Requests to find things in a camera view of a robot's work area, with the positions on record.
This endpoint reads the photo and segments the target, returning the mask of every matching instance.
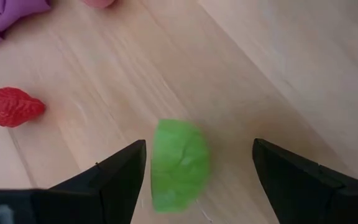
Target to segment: wooden table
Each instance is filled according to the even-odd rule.
[[[0,188],[50,187],[185,119],[211,146],[212,176],[187,211],[156,214],[149,164],[132,223],[278,223],[254,138],[358,177],[358,1],[54,1],[0,43],[0,85],[43,100],[0,128]]]

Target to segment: green object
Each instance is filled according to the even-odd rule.
[[[152,153],[152,197],[157,212],[180,212],[204,189],[209,150],[201,131],[186,121],[160,120]]]

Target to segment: strawberry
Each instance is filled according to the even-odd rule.
[[[14,128],[44,111],[45,105],[24,91],[13,87],[0,88],[0,126]]]

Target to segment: purple cloth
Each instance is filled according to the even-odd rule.
[[[47,0],[0,0],[0,33],[21,17],[49,9]]]

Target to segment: pink object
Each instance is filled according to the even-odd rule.
[[[111,5],[114,0],[84,0],[84,2],[91,7],[97,7],[101,9]]]
[[[49,9],[47,0],[0,0],[0,34],[21,17]]]

